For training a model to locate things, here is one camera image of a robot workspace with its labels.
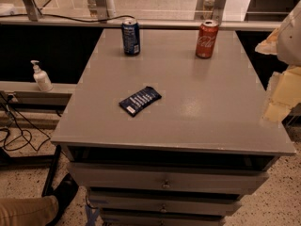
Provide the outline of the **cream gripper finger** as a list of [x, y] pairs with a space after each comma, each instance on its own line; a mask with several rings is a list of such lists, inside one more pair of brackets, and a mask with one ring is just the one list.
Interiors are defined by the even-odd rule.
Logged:
[[289, 66], [283, 73], [273, 72], [267, 87], [263, 117], [282, 122], [301, 102], [301, 67]]
[[255, 51], [264, 55], [277, 55], [277, 37], [279, 29], [276, 28], [265, 40], [255, 47]]

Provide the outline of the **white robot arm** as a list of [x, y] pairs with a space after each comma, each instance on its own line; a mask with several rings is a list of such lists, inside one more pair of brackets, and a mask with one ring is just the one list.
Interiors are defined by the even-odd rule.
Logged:
[[265, 119], [281, 122], [301, 103], [301, 1], [255, 51], [275, 55], [288, 65], [283, 73], [271, 76], [263, 113]]

